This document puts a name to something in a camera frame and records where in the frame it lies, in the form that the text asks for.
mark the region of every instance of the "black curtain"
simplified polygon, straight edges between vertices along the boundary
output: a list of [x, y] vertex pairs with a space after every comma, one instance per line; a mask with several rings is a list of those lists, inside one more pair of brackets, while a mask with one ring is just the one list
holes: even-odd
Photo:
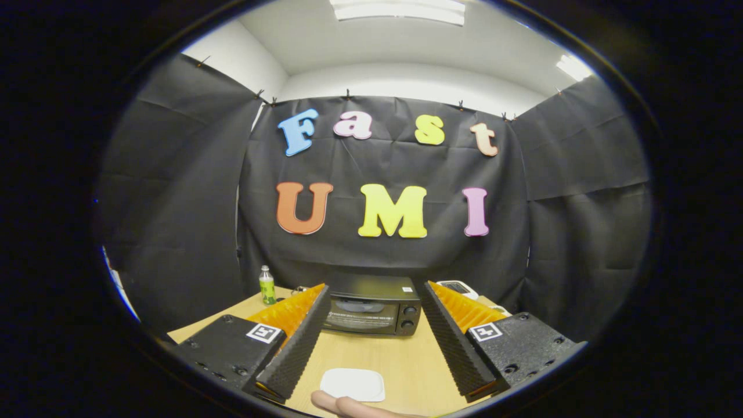
[[236, 190], [261, 101], [180, 55], [120, 119], [97, 184], [97, 230], [143, 324], [170, 331], [247, 297]]
[[519, 307], [592, 339], [635, 284], [652, 217], [642, 138], [608, 86], [576, 83], [511, 124], [531, 234]]
[[[291, 157], [278, 124], [316, 109], [310, 148]], [[333, 126], [347, 111], [371, 115], [369, 139], [340, 137]], [[419, 144], [415, 120], [439, 116], [445, 139]], [[483, 155], [470, 127], [485, 123], [496, 136], [498, 155]], [[290, 234], [276, 221], [276, 185], [304, 186], [296, 215], [311, 215], [314, 182], [334, 189], [328, 196], [325, 224], [311, 235]], [[385, 186], [396, 202], [407, 186], [426, 189], [424, 226], [428, 235], [405, 239], [361, 237], [366, 197], [364, 184]], [[483, 187], [486, 224], [483, 237], [467, 237], [465, 187]], [[311, 98], [267, 106], [248, 141], [240, 181], [239, 239], [245, 248], [242, 273], [250, 292], [258, 291], [261, 264], [271, 267], [280, 286], [310, 286], [331, 272], [404, 274], [424, 280], [463, 280], [478, 292], [516, 308], [516, 286], [523, 278], [528, 251], [526, 187], [521, 150], [501, 117], [456, 106], [395, 97]]]
[[[463, 280], [576, 341], [593, 338], [633, 287], [652, 214], [649, 176], [632, 122], [597, 78], [512, 121], [423, 100], [324, 97], [266, 106], [250, 134], [261, 101], [197, 64], [179, 56], [153, 74], [118, 125], [97, 188], [112, 267], [156, 331], [258, 292], [264, 264], [289, 288], [337, 271]], [[307, 109], [319, 113], [312, 145], [287, 157], [278, 125]], [[370, 138], [333, 132], [347, 111], [372, 116]], [[416, 141], [419, 115], [442, 119], [442, 144]], [[497, 155], [479, 151], [476, 123], [495, 132]], [[299, 219], [311, 215], [309, 185], [333, 185], [314, 234], [278, 225], [283, 181], [304, 186]], [[428, 236], [360, 237], [360, 188], [371, 183], [393, 201], [424, 187]], [[465, 187], [488, 192], [484, 237], [464, 234]]]

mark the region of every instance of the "letter f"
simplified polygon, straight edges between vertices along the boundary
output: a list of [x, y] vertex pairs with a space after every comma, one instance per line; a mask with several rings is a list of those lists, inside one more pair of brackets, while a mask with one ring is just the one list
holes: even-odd
[[299, 122], [302, 119], [314, 119], [317, 116], [317, 110], [308, 109], [279, 123], [279, 128], [284, 130], [286, 144], [288, 145], [286, 149], [287, 157], [304, 151], [312, 145], [312, 140], [305, 138], [303, 134], [312, 136], [315, 133], [315, 125], [312, 124], [312, 120], [304, 120], [301, 124]]

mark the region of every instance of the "letter m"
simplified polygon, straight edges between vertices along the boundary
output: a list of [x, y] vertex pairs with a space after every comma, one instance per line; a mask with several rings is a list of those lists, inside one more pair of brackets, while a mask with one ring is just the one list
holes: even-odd
[[361, 193], [366, 196], [366, 211], [364, 225], [359, 228], [360, 236], [378, 237], [382, 234], [377, 218], [382, 221], [389, 237], [395, 234], [401, 220], [401, 237], [423, 238], [428, 234], [423, 226], [423, 197], [426, 189], [419, 186], [405, 187], [397, 203], [392, 202], [387, 189], [381, 184], [364, 184]]

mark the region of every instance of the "hand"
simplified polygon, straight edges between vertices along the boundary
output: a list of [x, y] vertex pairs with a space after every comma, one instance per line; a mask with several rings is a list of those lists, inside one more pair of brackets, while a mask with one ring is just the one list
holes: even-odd
[[386, 409], [364, 405], [347, 396], [336, 399], [322, 390], [315, 390], [310, 399], [312, 405], [343, 418], [423, 418], [421, 415], [397, 414]]

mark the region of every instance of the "white ceiling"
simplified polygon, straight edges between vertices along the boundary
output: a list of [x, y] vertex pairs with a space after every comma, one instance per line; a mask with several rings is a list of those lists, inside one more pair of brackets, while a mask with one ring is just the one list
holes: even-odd
[[291, 76], [369, 62], [462, 68], [545, 96], [575, 83], [555, 64], [565, 50], [494, 7], [466, 4], [464, 27], [422, 19], [338, 22], [328, 0], [275, 0], [240, 22]]

